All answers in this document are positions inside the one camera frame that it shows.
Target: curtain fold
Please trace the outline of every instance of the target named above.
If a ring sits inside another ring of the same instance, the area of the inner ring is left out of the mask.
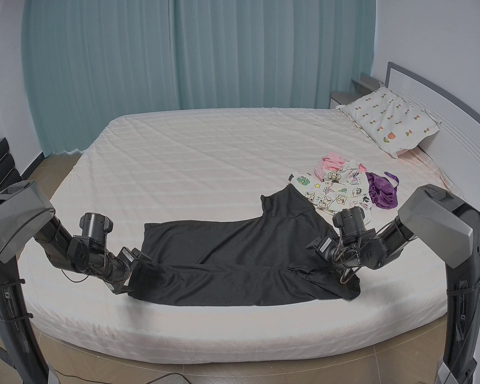
[[[26,0],[22,52],[46,155],[125,114],[328,108],[370,73],[375,0]]]

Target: white wall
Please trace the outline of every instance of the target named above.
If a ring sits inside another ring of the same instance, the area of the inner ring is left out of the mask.
[[[479,0],[377,0],[375,37],[373,77],[393,61],[480,112]]]
[[[22,71],[24,0],[0,0],[0,138],[22,174],[42,152],[28,106]]]

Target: purple strap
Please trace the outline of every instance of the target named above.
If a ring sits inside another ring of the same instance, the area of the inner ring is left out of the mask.
[[[385,175],[397,182],[397,186],[393,187],[390,181],[386,177],[378,176],[375,173],[366,172],[369,187],[369,194],[372,203],[383,209],[392,209],[398,206],[398,200],[396,197],[396,190],[400,180],[397,176],[385,172]]]

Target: white bed sheet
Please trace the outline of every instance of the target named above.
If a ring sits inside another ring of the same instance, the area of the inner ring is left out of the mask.
[[[85,212],[109,216],[108,249],[140,248],[145,222],[260,216],[260,195],[285,187],[338,152],[400,178],[399,204],[425,183],[444,185],[419,150],[392,159],[342,112],[208,109],[122,116],[85,151],[52,198],[72,234]],[[331,222],[331,217],[322,215]],[[369,228],[396,216],[374,208]],[[446,312],[444,264],[420,240],[386,267],[360,270],[355,300],[274,307],[170,307],[114,296],[98,279],[73,284],[30,241],[19,261],[33,323],[98,352],[154,363],[306,359],[365,347]],[[71,278],[82,276],[68,273]]]

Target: pillow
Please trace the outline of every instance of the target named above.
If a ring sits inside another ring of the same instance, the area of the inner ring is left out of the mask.
[[[407,103],[383,85],[339,109],[393,158],[439,131],[423,108]]]

